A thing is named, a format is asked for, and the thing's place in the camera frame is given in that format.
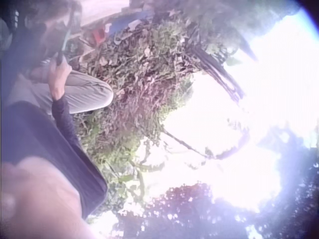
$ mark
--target person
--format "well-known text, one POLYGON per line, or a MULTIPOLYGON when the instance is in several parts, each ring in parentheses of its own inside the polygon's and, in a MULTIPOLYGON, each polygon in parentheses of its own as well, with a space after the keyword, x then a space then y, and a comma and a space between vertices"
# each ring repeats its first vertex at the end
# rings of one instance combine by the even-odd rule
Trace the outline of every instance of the person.
POLYGON ((51 59, 45 78, 43 69, 30 74, 42 82, 18 74, 1 104, 1 236, 96 238, 85 219, 104 201, 107 184, 81 149, 70 113, 106 107, 113 92, 72 71, 65 57, 60 66, 51 59))

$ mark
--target fabric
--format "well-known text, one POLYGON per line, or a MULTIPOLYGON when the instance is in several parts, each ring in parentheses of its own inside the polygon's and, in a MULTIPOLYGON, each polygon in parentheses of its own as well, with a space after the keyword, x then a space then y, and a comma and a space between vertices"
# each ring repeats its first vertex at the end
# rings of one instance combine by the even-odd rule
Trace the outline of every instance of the fabric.
POLYGON ((59 129, 39 107, 18 102, 1 111, 1 161, 18 164, 28 156, 47 159, 80 194, 82 217, 103 203, 107 184, 82 151, 68 112, 66 98, 52 105, 59 129))
MULTIPOLYGON (((7 105, 27 101, 51 114, 52 97, 47 82, 32 82, 20 75, 16 81, 7 105)), ((70 113, 92 111, 108 106, 113 99, 111 87, 99 79, 72 71, 66 80, 65 98, 69 103, 70 113)))

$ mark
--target sky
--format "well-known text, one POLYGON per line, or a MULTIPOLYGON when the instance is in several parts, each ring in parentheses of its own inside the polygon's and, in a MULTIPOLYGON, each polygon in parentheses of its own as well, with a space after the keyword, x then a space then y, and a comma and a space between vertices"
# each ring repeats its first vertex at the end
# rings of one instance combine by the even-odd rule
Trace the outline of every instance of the sky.
MULTIPOLYGON (((267 35, 250 44, 259 59, 257 63, 238 51, 235 57, 243 64, 225 66, 246 92, 241 107, 248 114, 243 114, 208 75, 196 73, 192 98, 185 107, 171 113, 164 124, 167 131, 199 151, 208 146, 214 153, 221 153, 236 145, 240 134, 230 129, 227 119, 247 125, 251 141, 235 155, 223 161, 210 160, 199 167, 203 160, 199 155, 163 135, 162 140, 169 143, 173 153, 162 147, 151 149, 149 161, 159 164, 164 160, 166 165, 161 172, 144 174, 145 184, 150 188, 146 200, 160 196, 169 187, 200 181, 211 185, 212 200, 223 198, 233 206, 257 213, 262 200, 275 197, 281 190, 275 169, 280 155, 256 146, 269 127, 288 122, 292 131, 305 139, 307 147, 316 144, 319 36, 307 13, 301 10, 285 17, 267 35)), ((141 145, 139 156, 143 158, 145 149, 141 145)), ((129 204, 126 207, 139 210, 129 204)), ((107 235, 113 223, 116 218, 108 213, 92 227, 107 235)), ((247 233, 259 238, 253 225, 247 228, 247 233)))

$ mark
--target black sleeve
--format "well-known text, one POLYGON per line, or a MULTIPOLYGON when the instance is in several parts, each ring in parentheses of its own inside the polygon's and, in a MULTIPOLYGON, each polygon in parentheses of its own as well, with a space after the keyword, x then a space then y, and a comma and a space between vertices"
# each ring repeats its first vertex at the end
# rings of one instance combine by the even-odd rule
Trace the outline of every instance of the black sleeve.
POLYGON ((69 104, 63 95, 61 99, 53 101, 52 115, 56 121, 56 126, 71 145, 80 147, 80 142, 76 136, 73 118, 70 115, 69 104))

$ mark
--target hand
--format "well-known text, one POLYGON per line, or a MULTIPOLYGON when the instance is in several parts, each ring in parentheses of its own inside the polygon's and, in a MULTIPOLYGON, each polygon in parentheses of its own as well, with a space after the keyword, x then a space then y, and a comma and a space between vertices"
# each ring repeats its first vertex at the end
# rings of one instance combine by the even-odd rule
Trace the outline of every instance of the hand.
POLYGON ((57 54, 52 58, 49 65, 48 83, 54 101, 61 99, 64 95, 64 87, 67 77, 72 71, 72 67, 66 62, 63 56, 61 65, 56 65, 57 54))

